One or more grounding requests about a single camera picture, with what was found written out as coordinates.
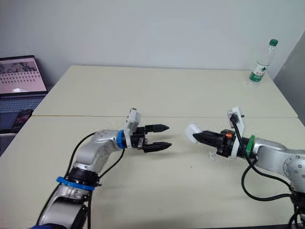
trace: green ring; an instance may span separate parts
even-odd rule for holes
[[[252,135],[252,136],[250,137],[250,140],[249,140],[248,145],[247,145],[247,148],[246,148],[246,152],[247,152],[248,156],[250,156],[250,153],[251,153],[251,151],[252,151],[252,149],[253,149],[254,140],[255,140],[255,136]]]

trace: black cable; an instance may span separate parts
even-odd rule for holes
[[[298,207],[294,205],[294,211],[295,213],[298,211]]]
[[[257,159],[255,159],[252,164],[255,165],[256,162],[257,162]],[[244,192],[248,195],[248,197],[258,200],[258,201],[272,201],[272,200],[276,200],[276,199],[280,199],[280,198],[284,198],[284,197],[291,197],[291,194],[281,194],[281,195],[276,195],[276,196],[267,197],[267,198],[260,198],[260,197],[251,195],[244,186],[244,179],[251,168],[252,168],[251,165],[249,165],[248,168],[244,171],[243,176],[242,176],[242,187],[243,187]]]
[[[288,223],[288,228],[292,229],[292,223],[295,221],[295,218],[300,214],[300,209],[298,209],[290,218],[289,223]]]
[[[242,142],[243,142],[243,141],[242,141],[242,137],[240,136],[238,127],[237,127],[237,125],[236,125],[236,121],[235,121],[234,118],[232,118],[232,116],[231,116],[230,120],[231,120],[231,122],[232,122],[232,124],[233,124],[233,127],[234,127],[234,129],[235,129],[236,136],[237,136],[237,139],[238,139],[238,141],[239,141],[239,147],[240,147],[240,149],[242,150],[243,155],[244,155],[244,157],[246,158],[248,164],[251,166],[251,168],[252,168],[256,173],[258,173],[259,175],[262,175],[262,176],[264,176],[264,177],[271,178],[271,179],[274,179],[274,180],[278,180],[278,181],[284,183],[285,185],[287,185],[287,187],[289,188],[289,190],[291,190],[290,185],[289,185],[285,180],[283,180],[283,179],[281,179],[281,178],[279,178],[279,177],[275,177],[275,176],[272,176],[272,175],[263,173],[263,172],[259,171],[259,170],[252,164],[252,162],[251,162],[251,160],[250,160],[250,158],[249,158],[249,156],[248,156],[246,150],[242,147],[242,145],[243,145]]]
[[[106,174],[109,172],[110,169],[112,169],[113,167],[116,166],[116,164],[119,163],[119,161],[122,159],[122,157],[124,156],[124,152],[125,152],[125,149],[122,150],[122,153],[121,153],[121,156],[119,157],[119,159],[112,165],[110,166],[105,172],[103,172],[100,176],[99,176],[99,180]]]
[[[92,191],[89,192],[89,199],[88,199],[87,229],[91,228],[91,201],[92,201]]]
[[[44,206],[43,206],[43,208],[42,208],[42,210],[41,210],[41,212],[40,212],[40,214],[39,214],[39,216],[38,216],[38,219],[37,219],[37,221],[36,221],[36,225],[39,224],[39,220],[40,220],[40,218],[41,218],[43,212],[45,211],[47,205],[49,204],[49,201],[51,200],[51,197],[54,195],[54,193],[55,193],[56,190],[58,189],[59,185],[60,185],[60,183],[59,183],[59,184],[56,186],[56,188],[52,191],[51,195],[49,195],[49,198],[48,198],[47,202],[44,204]]]
[[[72,155],[71,155],[70,162],[69,162],[69,165],[68,165],[68,168],[67,168],[67,171],[66,171],[66,174],[65,174],[64,178],[66,178],[66,177],[68,176],[68,174],[69,174],[69,171],[70,171],[70,168],[71,168],[73,159],[74,159],[74,155],[75,155],[75,153],[76,153],[78,147],[80,147],[80,145],[81,145],[88,137],[94,135],[95,133],[96,133],[96,132],[93,132],[93,133],[91,133],[91,134],[85,136],[85,137],[77,144],[77,146],[75,147],[75,149],[73,150],[73,153],[72,153]]]

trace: blue ring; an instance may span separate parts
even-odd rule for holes
[[[70,186],[70,187],[77,187],[77,188],[84,189],[84,190],[87,190],[87,191],[93,191],[94,188],[95,188],[93,186],[81,185],[81,184],[76,184],[76,183],[70,182],[63,177],[58,177],[56,179],[56,181],[59,182],[59,183],[62,183],[64,185]]]
[[[116,138],[116,143],[118,144],[119,148],[125,149],[123,142],[122,142],[122,136],[123,136],[123,130],[120,130],[118,133],[118,137]]]

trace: bottle label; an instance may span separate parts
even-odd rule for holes
[[[250,77],[249,77],[250,80],[255,81],[255,82],[261,81],[267,68],[268,68],[268,65],[262,65],[259,62],[256,62],[255,67],[250,74]]]

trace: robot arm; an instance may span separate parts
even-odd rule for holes
[[[235,131],[223,130],[221,133],[201,131],[194,124],[189,125],[185,133],[193,143],[203,143],[217,148],[217,154],[224,157],[244,157],[256,161],[256,166],[278,173],[291,181],[289,188],[294,206],[298,214],[305,213],[305,150],[287,149],[284,145],[265,139],[243,137],[244,115],[240,108],[233,108],[228,113],[231,127],[234,121],[235,131],[239,132],[241,139],[238,141]]]
[[[88,207],[84,203],[88,201],[95,187],[100,186],[99,173],[112,152],[137,148],[147,153],[167,149],[172,145],[166,142],[147,144],[145,135],[148,132],[162,132],[169,127],[138,127],[140,118],[141,115],[132,109],[123,130],[99,131],[79,149],[72,169],[65,177],[57,178],[59,185],[51,194],[34,229],[44,228],[42,225],[62,229],[82,228],[88,213]]]

